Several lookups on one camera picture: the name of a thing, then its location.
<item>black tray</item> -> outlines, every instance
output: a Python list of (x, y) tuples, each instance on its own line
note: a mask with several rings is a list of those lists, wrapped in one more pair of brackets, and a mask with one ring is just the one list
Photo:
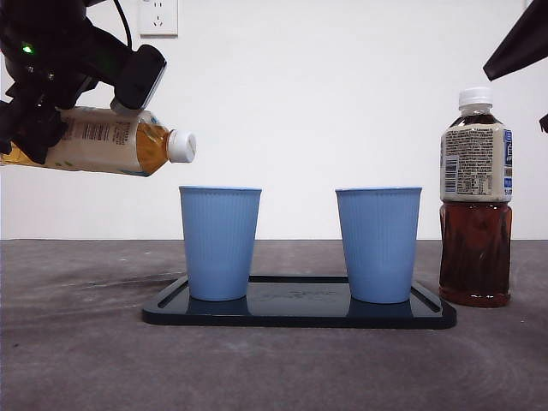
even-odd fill
[(209, 302), (188, 293), (179, 278), (143, 306), (157, 325), (444, 329), (455, 308), (418, 283), (400, 304), (372, 304), (350, 296), (347, 277), (251, 276), (239, 300)]

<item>cup rim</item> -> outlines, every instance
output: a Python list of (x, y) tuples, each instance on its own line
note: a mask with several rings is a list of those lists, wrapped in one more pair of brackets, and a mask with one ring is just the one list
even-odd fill
[(415, 191), (422, 190), (419, 186), (394, 186), (394, 187), (357, 187), (357, 188), (336, 188), (336, 193), (347, 193), (351, 191)]
[(262, 191), (262, 188), (225, 186), (179, 186), (179, 190)]

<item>bottle neck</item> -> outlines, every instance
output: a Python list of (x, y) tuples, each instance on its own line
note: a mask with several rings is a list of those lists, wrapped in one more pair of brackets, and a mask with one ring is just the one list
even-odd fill
[(461, 114), (463, 117), (491, 114), (491, 107), (491, 104), (468, 104), (461, 107)]

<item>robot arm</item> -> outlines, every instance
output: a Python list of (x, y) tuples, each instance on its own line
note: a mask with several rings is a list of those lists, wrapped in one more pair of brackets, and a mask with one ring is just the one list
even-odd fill
[(114, 87), (113, 110), (146, 108), (166, 61), (150, 45), (132, 51), (95, 27), (86, 8), (103, 1), (0, 0), (0, 47), (15, 81), (12, 100), (0, 103), (0, 152), (14, 141), (43, 164), (67, 127), (57, 109), (71, 109), (99, 81)]
[[(489, 80), (548, 57), (548, 1), (534, 0), (484, 66)], [(548, 132), (548, 115), (540, 119)]]

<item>cable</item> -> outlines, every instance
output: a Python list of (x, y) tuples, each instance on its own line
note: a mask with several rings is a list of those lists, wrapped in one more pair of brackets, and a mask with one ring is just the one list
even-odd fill
[(120, 18), (122, 19), (123, 28), (126, 31), (126, 38), (128, 39), (128, 47), (131, 49), (131, 46), (132, 46), (131, 32), (129, 31), (129, 24), (128, 24), (128, 21), (126, 20), (126, 15), (123, 13), (122, 6), (120, 5), (119, 0), (114, 0), (114, 4), (116, 5), (118, 14), (120, 15)]

